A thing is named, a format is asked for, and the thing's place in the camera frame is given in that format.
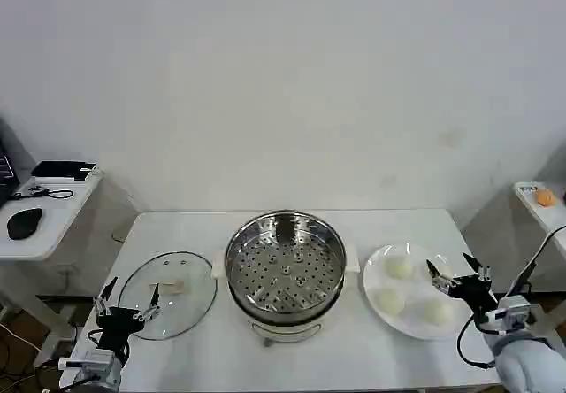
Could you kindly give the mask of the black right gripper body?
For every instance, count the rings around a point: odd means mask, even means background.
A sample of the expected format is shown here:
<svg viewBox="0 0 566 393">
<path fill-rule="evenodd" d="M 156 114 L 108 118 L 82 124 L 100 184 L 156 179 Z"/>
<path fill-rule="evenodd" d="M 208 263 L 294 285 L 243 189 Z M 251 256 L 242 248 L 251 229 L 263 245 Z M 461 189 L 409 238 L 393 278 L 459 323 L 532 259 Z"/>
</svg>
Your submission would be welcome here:
<svg viewBox="0 0 566 393">
<path fill-rule="evenodd" d="M 448 295 L 463 300 L 473 313 L 487 313 L 498 307 L 490 281 L 480 280 L 477 274 L 456 277 L 453 281 Z"/>
</svg>

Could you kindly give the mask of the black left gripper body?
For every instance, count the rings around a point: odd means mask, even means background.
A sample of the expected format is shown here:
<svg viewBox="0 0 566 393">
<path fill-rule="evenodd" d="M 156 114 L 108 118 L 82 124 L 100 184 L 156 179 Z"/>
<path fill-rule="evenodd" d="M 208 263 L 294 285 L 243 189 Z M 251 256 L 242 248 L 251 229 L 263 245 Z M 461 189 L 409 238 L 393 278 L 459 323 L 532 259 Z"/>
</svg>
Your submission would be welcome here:
<svg viewBox="0 0 566 393">
<path fill-rule="evenodd" d="M 143 330 L 143 322 L 134 319 L 137 312 L 115 307 L 110 316 L 97 317 L 96 323 L 102 330 L 98 348 L 124 354 L 129 336 Z"/>
</svg>

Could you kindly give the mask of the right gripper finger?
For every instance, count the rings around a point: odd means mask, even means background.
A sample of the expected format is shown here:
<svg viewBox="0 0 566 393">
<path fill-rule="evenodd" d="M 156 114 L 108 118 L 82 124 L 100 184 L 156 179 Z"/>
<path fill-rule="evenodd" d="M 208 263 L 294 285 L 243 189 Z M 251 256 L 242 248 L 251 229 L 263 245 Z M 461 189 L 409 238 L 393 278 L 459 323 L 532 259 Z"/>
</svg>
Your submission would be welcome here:
<svg viewBox="0 0 566 393">
<path fill-rule="evenodd" d="M 463 257 L 481 281 L 491 280 L 490 266 L 483 266 L 476 258 L 468 253 L 463 253 Z"/>
<path fill-rule="evenodd" d="M 450 294 L 458 286 L 458 282 L 453 278 L 441 273 L 439 269 L 429 259 L 426 260 L 428 273 L 431 276 L 432 285 L 443 294 Z"/>
</svg>

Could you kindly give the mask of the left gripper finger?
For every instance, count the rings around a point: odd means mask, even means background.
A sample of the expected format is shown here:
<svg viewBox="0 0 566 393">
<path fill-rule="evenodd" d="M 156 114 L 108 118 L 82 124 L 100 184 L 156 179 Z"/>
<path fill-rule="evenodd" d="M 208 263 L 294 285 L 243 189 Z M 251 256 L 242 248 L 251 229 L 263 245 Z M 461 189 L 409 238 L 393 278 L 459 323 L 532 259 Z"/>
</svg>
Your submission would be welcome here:
<svg viewBox="0 0 566 393">
<path fill-rule="evenodd" d="M 140 322 L 147 322 L 154 319 L 160 313 L 159 297 L 159 284 L 157 283 L 149 301 L 149 307 L 144 311 L 138 311 L 134 315 L 134 319 Z"/>
<path fill-rule="evenodd" d="M 107 285 L 104 286 L 100 295 L 94 298 L 94 310 L 97 317 L 110 316 L 115 310 L 115 306 L 108 305 L 111 293 L 117 283 L 118 278 L 114 277 Z"/>
</svg>

